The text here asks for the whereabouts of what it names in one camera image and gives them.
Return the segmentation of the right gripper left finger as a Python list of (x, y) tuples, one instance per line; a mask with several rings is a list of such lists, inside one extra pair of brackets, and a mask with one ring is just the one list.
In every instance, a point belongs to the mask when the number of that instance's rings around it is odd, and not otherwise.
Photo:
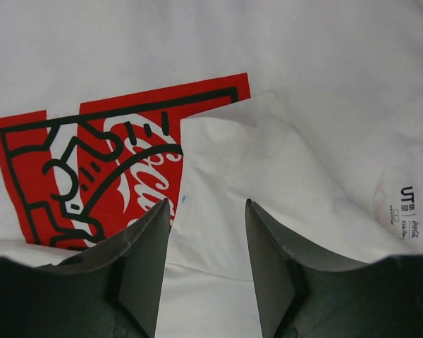
[(58, 265), (0, 257), (0, 337), (153, 337), (169, 232), (162, 201)]

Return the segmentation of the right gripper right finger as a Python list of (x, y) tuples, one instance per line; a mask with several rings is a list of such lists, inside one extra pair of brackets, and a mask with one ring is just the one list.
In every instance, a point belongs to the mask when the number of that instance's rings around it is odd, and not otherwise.
[(252, 200), (245, 226), (264, 337), (423, 337), (423, 254), (356, 261)]

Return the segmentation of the white Coca-Cola t-shirt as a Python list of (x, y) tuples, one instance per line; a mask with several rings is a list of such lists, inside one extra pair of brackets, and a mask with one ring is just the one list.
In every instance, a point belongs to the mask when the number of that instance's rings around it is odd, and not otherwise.
[(168, 201), (153, 337), (264, 337), (247, 200), (356, 261), (423, 254), (423, 1), (0, 1), (0, 257)]

